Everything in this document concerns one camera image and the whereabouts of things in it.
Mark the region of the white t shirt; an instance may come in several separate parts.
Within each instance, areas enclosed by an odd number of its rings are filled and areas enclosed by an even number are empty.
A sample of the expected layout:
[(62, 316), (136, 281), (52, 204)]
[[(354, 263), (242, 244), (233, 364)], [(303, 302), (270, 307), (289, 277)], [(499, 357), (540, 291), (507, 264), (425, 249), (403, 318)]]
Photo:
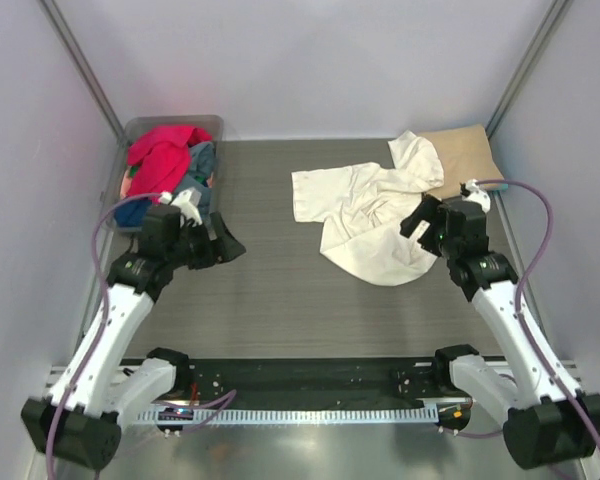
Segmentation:
[(374, 162), (291, 174), (298, 223), (323, 225), (319, 251), (346, 273), (376, 286), (425, 275), (436, 257), (400, 234), (422, 195), (444, 184), (433, 144), (410, 131), (388, 142), (391, 168)]

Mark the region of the clear plastic bin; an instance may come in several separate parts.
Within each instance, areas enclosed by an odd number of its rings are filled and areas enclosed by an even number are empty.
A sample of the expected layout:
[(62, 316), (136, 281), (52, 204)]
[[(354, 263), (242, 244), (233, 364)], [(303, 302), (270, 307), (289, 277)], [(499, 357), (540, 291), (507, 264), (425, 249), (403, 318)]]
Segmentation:
[(223, 133), (224, 121), (212, 114), (130, 120), (127, 143), (116, 158), (121, 167), (118, 186), (108, 200), (116, 209), (106, 225), (135, 233), (160, 194), (176, 198), (183, 192), (208, 222), (215, 209)]

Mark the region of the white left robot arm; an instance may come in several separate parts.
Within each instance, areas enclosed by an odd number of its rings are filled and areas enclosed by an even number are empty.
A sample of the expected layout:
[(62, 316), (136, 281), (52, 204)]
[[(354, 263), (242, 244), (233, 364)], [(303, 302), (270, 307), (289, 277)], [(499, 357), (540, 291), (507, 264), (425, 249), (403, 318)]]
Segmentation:
[(152, 350), (118, 385), (112, 380), (176, 270), (211, 268), (246, 252), (220, 212), (198, 223), (174, 205), (151, 207), (136, 239), (135, 249), (111, 263), (100, 307), (68, 367), (43, 397), (22, 407), (29, 437), (48, 462), (103, 470), (139, 413), (163, 396), (189, 390), (194, 380), (188, 356), (166, 348)]

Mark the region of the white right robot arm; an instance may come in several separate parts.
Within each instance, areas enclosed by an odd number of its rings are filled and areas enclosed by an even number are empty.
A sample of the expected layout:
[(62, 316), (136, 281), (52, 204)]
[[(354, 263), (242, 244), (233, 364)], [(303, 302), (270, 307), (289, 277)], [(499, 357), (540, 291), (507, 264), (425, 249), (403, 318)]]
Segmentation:
[(511, 371), (503, 378), (469, 345), (436, 351), (439, 381), (471, 395), (500, 426), (525, 470), (598, 452), (600, 395), (587, 394), (553, 353), (507, 257), (489, 247), (480, 204), (424, 195), (400, 224), (402, 236), (445, 260), (452, 282), (485, 320)]

